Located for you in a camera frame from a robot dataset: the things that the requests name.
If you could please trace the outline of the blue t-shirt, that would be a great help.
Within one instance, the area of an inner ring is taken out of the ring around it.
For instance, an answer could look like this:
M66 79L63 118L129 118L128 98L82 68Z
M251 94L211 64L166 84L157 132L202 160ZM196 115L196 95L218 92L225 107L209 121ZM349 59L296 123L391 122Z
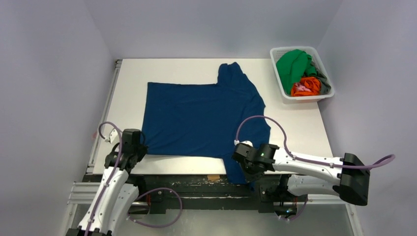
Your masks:
M148 83L142 132L152 155L220 158L232 184L246 182L232 159L234 141L269 142L265 103L236 62L222 64L208 85Z

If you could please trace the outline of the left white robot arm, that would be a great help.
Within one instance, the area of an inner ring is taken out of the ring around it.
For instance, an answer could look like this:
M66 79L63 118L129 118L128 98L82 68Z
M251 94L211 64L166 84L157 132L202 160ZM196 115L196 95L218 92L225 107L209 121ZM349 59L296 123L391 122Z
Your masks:
M139 129L126 129L105 158L99 188L83 219L68 236L114 236L132 203L146 190L143 176L131 171L147 153L145 136Z

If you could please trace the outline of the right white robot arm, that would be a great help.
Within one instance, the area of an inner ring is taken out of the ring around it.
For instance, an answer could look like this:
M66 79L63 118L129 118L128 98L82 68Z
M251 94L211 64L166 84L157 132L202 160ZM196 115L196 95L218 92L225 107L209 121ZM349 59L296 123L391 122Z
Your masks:
M319 157L287 152L272 144L254 148L243 142L236 145L232 158L248 182L258 180L266 171L289 172L281 189L293 196L334 195L353 205L368 204L370 170L354 154Z

